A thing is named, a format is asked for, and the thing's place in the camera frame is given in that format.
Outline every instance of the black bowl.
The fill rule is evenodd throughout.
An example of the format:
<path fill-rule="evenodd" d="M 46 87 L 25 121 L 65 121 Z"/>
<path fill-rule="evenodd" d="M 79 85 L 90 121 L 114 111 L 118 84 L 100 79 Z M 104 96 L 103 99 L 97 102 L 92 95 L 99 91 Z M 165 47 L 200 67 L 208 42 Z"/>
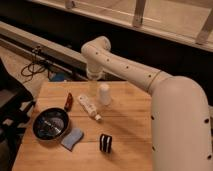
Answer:
<path fill-rule="evenodd" d="M 61 108 L 49 108 L 40 113 L 33 123 L 33 132 L 41 140 L 60 137 L 69 126 L 69 116 Z"/>

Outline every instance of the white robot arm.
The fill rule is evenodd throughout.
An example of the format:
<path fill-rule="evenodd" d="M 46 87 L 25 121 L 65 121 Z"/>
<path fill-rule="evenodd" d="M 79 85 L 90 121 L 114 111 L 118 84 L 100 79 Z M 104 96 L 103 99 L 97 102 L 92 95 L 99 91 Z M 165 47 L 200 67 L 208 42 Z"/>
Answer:
<path fill-rule="evenodd" d="M 111 54 L 106 37 L 83 45 L 87 75 L 98 80 L 103 67 L 152 96 L 154 171 L 212 171 L 210 115 L 206 95 L 193 80 Z"/>

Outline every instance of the wooden table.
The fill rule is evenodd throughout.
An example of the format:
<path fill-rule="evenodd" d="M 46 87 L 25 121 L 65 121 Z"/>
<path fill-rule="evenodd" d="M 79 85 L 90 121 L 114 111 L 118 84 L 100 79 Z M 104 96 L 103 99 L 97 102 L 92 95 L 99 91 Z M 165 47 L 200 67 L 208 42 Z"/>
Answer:
<path fill-rule="evenodd" d="M 152 171 L 150 96 L 128 82 L 108 83 L 112 96 L 109 106 L 91 98 L 103 117 L 102 123 L 89 118 L 76 100 L 80 93 L 88 94 L 87 82 L 44 83 L 13 171 Z M 68 113 L 72 125 L 84 132 L 71 152 L 60 144 L 39 143 L 32 132 L 36 116 L 50 107 L 63 108 L 68 92 L 74 97 Z M 99 151 L 102 133 L 113 137 L 110 154 Z"/>

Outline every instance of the white bottle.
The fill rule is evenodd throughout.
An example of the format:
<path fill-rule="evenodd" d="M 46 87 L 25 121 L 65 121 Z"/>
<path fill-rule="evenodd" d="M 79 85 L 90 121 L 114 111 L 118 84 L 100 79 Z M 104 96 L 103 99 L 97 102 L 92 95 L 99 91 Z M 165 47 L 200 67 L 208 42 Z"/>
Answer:
<path fill-rule="evenodd" d="M 109 85 L 106 83 L 102 83 L 99 86 L 99 101 L 101 104 L 107 106 L 111 102 L 111 95 L 110 95 L 110 88 Z"/>
<path fill-rule="evenodd" d="M 78 96 L 78 102 L 81 104 L 83 109 L 87 112 L 89 117 L 94 118 L 96 121 L 101 120 L 101 116 L 97 113 L 96 106 L 90 101 L 88 96 L 85 94 L 80 94 Z"/>

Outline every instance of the cable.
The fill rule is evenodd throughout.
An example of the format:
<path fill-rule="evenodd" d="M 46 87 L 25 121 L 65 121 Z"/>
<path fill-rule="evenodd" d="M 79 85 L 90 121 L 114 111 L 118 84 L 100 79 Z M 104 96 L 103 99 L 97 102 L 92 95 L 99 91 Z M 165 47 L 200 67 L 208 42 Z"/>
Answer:
<path fill-rule="evenodd" d="M 37 55 L 41 52 L 41 47 L 36 47 L 32 50 L 32 62 L 22 68 L 21 75 L 23 77 L 30 77 L 28 80 L 22 82 L 22 84 L 29 82 L 33 79 L 34 75 L 45 72 L 46 69 L 49 68 L 49 65 L 51 65 L 47 60 L 38 60 Z"/>

